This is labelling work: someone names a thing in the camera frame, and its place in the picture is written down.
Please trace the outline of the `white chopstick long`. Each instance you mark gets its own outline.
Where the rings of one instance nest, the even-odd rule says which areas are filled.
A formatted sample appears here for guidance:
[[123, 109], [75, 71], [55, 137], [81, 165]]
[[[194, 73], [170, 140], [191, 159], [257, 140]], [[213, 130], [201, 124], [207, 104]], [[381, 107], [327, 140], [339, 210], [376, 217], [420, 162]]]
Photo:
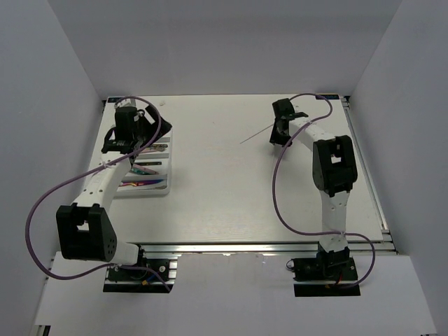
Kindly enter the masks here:
[[263, 133], [264, 131], [266, 131], [266, 130], [268, 130], [268, 129], [271, 129], [273, 125], [274, 125], [274, 124], [271, 124], [271, 125], [266, 126], [265, 128], [261, 129], [260, 131], [256, 132], [255, 134], [252, 134], [251, 136], [249, 136], [249, 137], [246, 138], [245, 140], [241, 141], [239, 144], [244, 144], [245, 142], [251, 140], [252, 138], [254, 138], [254, 137], [256, 137], [256, 136], [258, 136], [259, 134]]

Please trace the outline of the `gold spoon pink handle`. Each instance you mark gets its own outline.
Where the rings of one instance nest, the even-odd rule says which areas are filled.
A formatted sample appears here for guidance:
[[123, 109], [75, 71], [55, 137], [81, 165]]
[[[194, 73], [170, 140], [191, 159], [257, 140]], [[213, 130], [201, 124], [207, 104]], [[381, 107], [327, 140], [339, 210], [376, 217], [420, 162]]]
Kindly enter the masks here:
[[163, 153], [168, 149], [169, 145], [166, 143], [154, 143], [145, 148], [142, 153]]

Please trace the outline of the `knife with teal handle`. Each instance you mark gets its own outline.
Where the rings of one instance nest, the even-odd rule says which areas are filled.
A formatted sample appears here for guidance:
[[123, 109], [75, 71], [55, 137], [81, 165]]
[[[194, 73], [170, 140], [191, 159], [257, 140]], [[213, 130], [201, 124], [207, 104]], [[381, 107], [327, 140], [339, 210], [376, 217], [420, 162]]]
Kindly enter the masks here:
[[140, 175], [140, 176], [149, 175], [148, 172], [142, 171], [140, 169], [135, 169], [135, 168], [132, 168], [130, 172], [133, 173], [133, 174], [136, 174], [136, 175]]

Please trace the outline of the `fork with pink handle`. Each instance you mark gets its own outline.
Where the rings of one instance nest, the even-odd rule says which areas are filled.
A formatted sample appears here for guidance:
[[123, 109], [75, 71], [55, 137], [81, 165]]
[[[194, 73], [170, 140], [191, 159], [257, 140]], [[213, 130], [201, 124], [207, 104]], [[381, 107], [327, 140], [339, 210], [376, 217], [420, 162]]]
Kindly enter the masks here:
[[139, 165], [133, 166], [133, 170], [149, 175], [158, 175], [157, 171]]

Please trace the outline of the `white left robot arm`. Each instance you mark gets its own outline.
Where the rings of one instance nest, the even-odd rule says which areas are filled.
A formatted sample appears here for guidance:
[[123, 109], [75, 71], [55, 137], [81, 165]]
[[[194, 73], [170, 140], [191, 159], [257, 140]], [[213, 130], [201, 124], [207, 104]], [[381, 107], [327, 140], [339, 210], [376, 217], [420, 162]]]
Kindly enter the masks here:
[[139, 246], [117, 238], [108, 210], [137, 152], [171, 129], [171, 124], [152, 104], [144, 110], [133, 106], [115, 108], [115, 123], [104, 137], [99, 170], [71, 205], [62, 205], [57, 210], [57, 230], [64, 258], [124, 265], [124, 271], [132, 279], [146, 275], [148, 262], [139, 256]]

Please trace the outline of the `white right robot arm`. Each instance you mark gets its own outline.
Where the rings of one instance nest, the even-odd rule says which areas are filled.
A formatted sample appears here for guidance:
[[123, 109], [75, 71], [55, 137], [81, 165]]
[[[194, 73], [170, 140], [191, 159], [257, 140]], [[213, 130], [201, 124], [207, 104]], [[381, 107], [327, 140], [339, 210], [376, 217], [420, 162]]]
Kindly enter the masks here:
[[311, 176], [322, 208], [322, 229], [315, 234], [319, 237], [316, 270], [324, 279], [332, 279], [349, 261], [347, 203], [358, 179], [353, 142], [348, 135], [336, 136], [319, 127], [306, 113], [297, 112], [288, 98], [272, 107], [269, 142], [282, 147], [283, 155], [297, 139], [312, 154]]

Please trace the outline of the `white divided cutlery tray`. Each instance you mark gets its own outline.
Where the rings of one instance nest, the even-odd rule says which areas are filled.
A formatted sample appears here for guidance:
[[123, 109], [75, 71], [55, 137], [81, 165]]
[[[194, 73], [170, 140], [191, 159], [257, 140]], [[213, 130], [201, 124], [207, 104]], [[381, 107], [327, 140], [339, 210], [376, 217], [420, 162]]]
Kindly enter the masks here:
[[120, 183], [115, 198], [161, 197], [169, 193], [173, 130], [143, 150]]

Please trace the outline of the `blue label sticker right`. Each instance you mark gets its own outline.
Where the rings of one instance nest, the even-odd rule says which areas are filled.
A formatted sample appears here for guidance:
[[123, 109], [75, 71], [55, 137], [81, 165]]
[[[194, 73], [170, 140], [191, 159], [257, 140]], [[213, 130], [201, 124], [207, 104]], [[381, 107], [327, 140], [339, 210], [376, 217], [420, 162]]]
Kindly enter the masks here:
[[318, 94], [316, 99], [320, 100], [340, 100], [340, 96], [338, 94]]

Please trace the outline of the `iridescent rainbow knife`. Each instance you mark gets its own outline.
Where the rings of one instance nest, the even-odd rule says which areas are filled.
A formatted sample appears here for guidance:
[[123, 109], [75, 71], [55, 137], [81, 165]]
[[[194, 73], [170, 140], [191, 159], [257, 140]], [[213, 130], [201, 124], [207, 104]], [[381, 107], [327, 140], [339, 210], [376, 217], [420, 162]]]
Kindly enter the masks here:
[[141, 187], [141, 186], [151, 186], [155, 184], [159, 184], [164, 182], [163, 179], [155, 179], [155, 180], [144, 180], [144, 181], [129, 181], [129, 182], [121, 182], [120, 187]]

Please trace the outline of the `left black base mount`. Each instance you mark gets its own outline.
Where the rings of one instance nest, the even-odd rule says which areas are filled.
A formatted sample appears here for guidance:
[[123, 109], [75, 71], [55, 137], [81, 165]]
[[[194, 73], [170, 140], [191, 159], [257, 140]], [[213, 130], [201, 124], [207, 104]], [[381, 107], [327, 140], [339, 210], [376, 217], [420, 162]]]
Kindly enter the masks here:
[[139, 247], [135, 266], [110, 267], [106, 271], [104, 293], [170, 293], [175, 282], [179, 256]]

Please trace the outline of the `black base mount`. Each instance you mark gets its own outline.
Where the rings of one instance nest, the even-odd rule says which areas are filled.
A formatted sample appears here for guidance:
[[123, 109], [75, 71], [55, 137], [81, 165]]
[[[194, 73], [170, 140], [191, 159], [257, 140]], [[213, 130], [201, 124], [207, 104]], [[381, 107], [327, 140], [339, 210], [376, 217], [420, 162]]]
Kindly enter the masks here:
[[175, 282], [179, 256], [139, 247], [135, 266], [110, 267], [106, 271], [104, 293], [170, 293]]
[[297, 298], [357, 297], [358, 273], [349, 248], [326, 252], [321, 246], [313, 258], [293, 258], [286, 269], [294, 274]]

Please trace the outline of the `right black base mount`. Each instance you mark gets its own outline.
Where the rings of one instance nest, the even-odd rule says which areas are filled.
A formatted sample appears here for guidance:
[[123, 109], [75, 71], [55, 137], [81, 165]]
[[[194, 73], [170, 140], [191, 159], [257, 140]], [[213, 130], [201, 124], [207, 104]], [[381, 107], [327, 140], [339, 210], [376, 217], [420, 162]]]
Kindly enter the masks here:
[[294, 274], [297, 298], [357, 297], [358, 273], [349, 248], [326, 252], [321, 246], [313, 258], [293, 258], [286, 269]]

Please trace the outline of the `aluminium table frame rail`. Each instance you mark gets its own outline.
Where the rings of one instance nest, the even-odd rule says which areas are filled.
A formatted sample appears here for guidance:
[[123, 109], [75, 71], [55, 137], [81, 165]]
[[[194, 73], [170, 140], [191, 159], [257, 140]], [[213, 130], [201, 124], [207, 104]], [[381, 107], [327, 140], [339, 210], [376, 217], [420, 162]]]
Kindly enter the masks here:
[[390, 249], [380, 248], [380, 252], [381, 253], [394, 253], [394, 254], [398, 255], [398, 251], [396, 249], [396, 245], [394, 244], [393, 237], [392, 237], [391, 231], [389, 229], [389, 225], [384, 216], [381, 202], [379, 201], [375, 185], [372, 182], [368, 166], [366, 165], [365, 160], [363, 158], [361, 147], [360, 147], [359, 141], [356, 136], [356, 131], [355, 131], [353, 123], [351, 121], [351, 107], [350, 107], [350, 103], [349, 103], [349, 98], [350, 98], [350, 96], [342, 96], [341, 97], [342, 108], [344, 110], [347, 125], [350, 129], [350, 132], [351, 132], [351, 135], [353, 138], [354, 146], [356, 147], [356, 153], [358, 155], [358, 160], [360, 162], [360, 166], [363, 171], [364, 180], [365, 180], [367, 189], [369, 191], [370, 199], [373, 204], [375, 213], [379, 219], [379, 226], [381, 228], [381, 234], [383, 237], [381, 244], [390, 244], [391, 245]]

